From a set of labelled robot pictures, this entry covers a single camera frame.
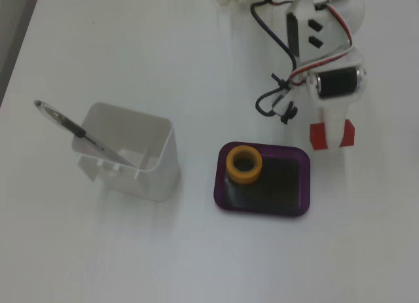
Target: red wire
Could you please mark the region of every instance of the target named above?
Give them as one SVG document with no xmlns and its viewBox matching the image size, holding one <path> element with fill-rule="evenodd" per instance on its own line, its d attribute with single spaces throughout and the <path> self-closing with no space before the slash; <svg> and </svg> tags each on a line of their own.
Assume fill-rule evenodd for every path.
<svg viewBox="0 0 419 303">
<path fill-rule="evenodd" d="M 269 4 L 271 5 L 275 5 L 276 7 L 280 7 L 282 4 L 281 3 L 277 3 L 277 2 L 269 2 Z"/>
<path fill-rule="evenodd" d="M 339 13 L 335 10 L 335 8 L 331 7 L 330 5 L 327 5 L 327 8 L 330 10 L 330 12 L 333 14 L 333 16 L 334 16 L 334 17 L 338 20 L 339 24 L 340 24 L 340 25 L 342 26 L 342 28 L 345 30 L 345 32 L 346 32 L 346 34 L 347 34 L 347 36 L 348 36 L 348 38 L 349 38 L 350 45 L 352 46 L 352 45 L 353 45 L 353 40 L 352 40 L 352 35 L 351 35 L 350 30 L 349 30 L 349 27 L 346 25 L 345 21 L 344 21 L 344 20 L 343 20 L 343 18 L 340 16 L 340 14 L 339 14 Z M 328 64 L 328 63 L 330 63 L 330 62 L 336 61 L 336 60 L 338 60 L 338 59 L 340 59 L 340 58 L 344 57 L 345 55 L 347 55 L 347 53 L 342 54 L 342 55 L 340 55 L 340 56 L 334 56 L 334 57 L 332 57 L 332 58 L 326 59 L 326 60 L 321 61 L 321 62 L 318 62 L 318 63 L 314 63 L 314 64 L 312 64 L 312 65 L 309 65 L 309 66 L 305 67 L 304 69 L 298 69 L 298 70 L 296 70 L 295 72 L 291 73 L 291 75 L 289 76 L 288 80 L 289 80 L 289 81 L 291 82 L 291 84 L 293 84 L 294 86 L 300 86 L 300 85 L 304 84 L 304 83 L 305 83 L 305 81 L 295 83 L 295 82 L 293 82 L 293 81 L 292 81 L 292 79 L 293 79 L 295 76 L 297 76 L 298 74 L 301 74 L 301 73 L 303 73 L 303 72 L 306 72 L 306 71 L 308 71 L 308 70 L 310 70 L 310 69 L 313 69 L 313 68 L 315 68 L 315 67 L 319 67 L 319 66 L 322 66 L 322 65 Z"/>
</svg>

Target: black wire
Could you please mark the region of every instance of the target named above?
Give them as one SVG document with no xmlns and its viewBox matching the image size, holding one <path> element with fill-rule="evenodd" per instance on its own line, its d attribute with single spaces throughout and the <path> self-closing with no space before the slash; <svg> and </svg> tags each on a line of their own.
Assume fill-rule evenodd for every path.
<svg viewBox="0 0 419 303">
<path fill-rule="evenodd" d="M 276 43 L 279 44 L 279 46 L 282 48 L 282 50 L 285 51 L 286 54 L 288 54 L 289 58 L 293 62 L 293 71 L 297 68 L 297 61 L 295 61 L 295 57 L 292 54 L 292 52 L 288 49 L 287 45 L 283 43 L 283 41 L 275 35 L 275 33 L 265 24 L 265 22 L 260 18 L 260 16 L 256 13 L 256 8 L 261 7 L 263 5 L 269 4 L 273 0 L 264 0 L 260 2 L 255 2 L 250 5 L 250 13 L 255 18 L 256 22 L 276 41 Z M 283 1 L 283 4 L 292 3 L 292 1 Z"/>
<path fill-rule="evenodd" d="M 258 100 L 256 100 L 256 110 L 258 110 L 258 112 L 264 116 L 267 117 L 272 117 L 275 116 L 276 113 L 271 110 L 269 112 L 264 111 L 261 106 L 259 105 L 261 103 L 261 101 L 269 96 L 272 96 L 274 94 L 276 94 L 277 92 L 280 92 L 281 90 L 285 89 L 285 87 L 278 87 L 277 89 L 272 90 L 271 92 L 267 92 L 265 95 L 262 95 L 261 97 L 258 98 Z"/>
<path fill-rule="evenodd" d="M 271 3 L 273 0 L 264 0 L 264 1 L 260 1 L 260 2 L 255 2 L 252 3 L 250 6 L 250 12 L 253 15 L 253 17 L 255 18 L 256 22 L 276 41 L 276 43 L 279 44 L 279 46 L 285 51 L 286 54 L 288 54 L 289 58 L 291 59 L 291 62 L 293 64 L 293 71 L 297 68 L 297 62 L 295 60 L 294 55 L 292 54 L 292 52 L 288 49 L 287 45 L 285 43 L 283 43 L 283 41 L 277 36 L 275 35 L 275 33 L 265 24 L 265 22 L 259 17 L 259 15 L 256 13 L 256 8 L 257 7 L 261 7 L 263 5 L 269 4 Z M 282 1 L 281 3 L 276 3 L 276 5 L 284 5 L 287 3 L 292 3 L 292 1 Z M 278 87 L 275 90 L 272 90 L 270 92 L 267 92 L 266 94 L 262 95 L 261 97 L 259 97 L 259 99 L 256 101 L 256 110 L 264 115 L 264 116 L 275 116 L 275 112 L 273 110 L 266 112 L 264 110 L 262 110 L 260 103 L 263 99 L 272 96 L 280 91 L 282 91 L 283 89 L 287 89 L 288 85 L 289 85 L 289 81 L 281 81 L 278 82 L 278 84 L 280 85 L 280 87 Z"/>
</svg>

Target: purple tray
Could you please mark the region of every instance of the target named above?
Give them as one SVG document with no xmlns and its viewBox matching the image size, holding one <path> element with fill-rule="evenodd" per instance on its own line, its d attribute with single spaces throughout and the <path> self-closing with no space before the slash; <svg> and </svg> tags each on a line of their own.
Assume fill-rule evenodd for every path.
<svg viewBox="0 0 419 303">
<path fill-rule="evenodd" d="M 226 175 L 227 155 L 240 145 L 257 149 L 263 159 L 261 176 L 253 185 L 237 185 Z M 288 217 L 304 215 L 310 207 L 310 159 L 304 151 L 294 147 L 228 143 L 218 156 L 214 200 L 228 211 Z"/>
</svg>

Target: red block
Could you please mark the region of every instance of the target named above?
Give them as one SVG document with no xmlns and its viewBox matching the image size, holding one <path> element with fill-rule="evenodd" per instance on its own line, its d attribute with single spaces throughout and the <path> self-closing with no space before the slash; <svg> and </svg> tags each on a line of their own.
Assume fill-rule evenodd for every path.
<svg viewBox="0 0 419 303">
<path fill-rule="evenodd" d="M 315 151 L 328 149 L 326 142 L 326 130 L 324 123 L 317 123 L 310 125 L 310 141 Z M 355 126 L 351 121 L 345 121 L 345 132 L 343 135 L 341 147 L 348 147 L 355 145 Z"/>
</svg>

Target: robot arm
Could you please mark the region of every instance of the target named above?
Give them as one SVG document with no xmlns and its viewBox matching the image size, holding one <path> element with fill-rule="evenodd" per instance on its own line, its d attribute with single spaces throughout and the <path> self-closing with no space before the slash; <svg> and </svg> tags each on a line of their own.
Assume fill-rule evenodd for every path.
<svg viewBox="0 0 419 303">
<path fill-rule="evenodd" d="M 230 0 L 219 1 L 226 4 Z M 254 0 L 238 1 L 246 3 Z M 315 149 L 335 149 L 344 145 L 347 110 L 364 91 L 366 72 L 363 57 L 353 47 L 350 32 L 359 29 L 364 13 L 363 0 L 293 0 L 287 10 L 289 49 L 286 50 L 291 51 L 290 56 L 297 61 L 297 71 L 304 70 L 294 78 L 294 81 L 298 79 L 298 84 L 293 82 L 295 70 L 287 83 L 299 86 L 305 82 L 306 90 L 319 109 L 324 124 L 312 126 L 324 127 L 326 146 L 315 145 L 313 140 L 318 136 L 310 136 Z M 272 111 L 264 113 L 267 116 L 280 115 L 282 122 L 287 123 L 297 112 L 293 105 L 294 91 L 292 86 L 288 94 L 282 91 L 274 100 Z"/>
</svg>

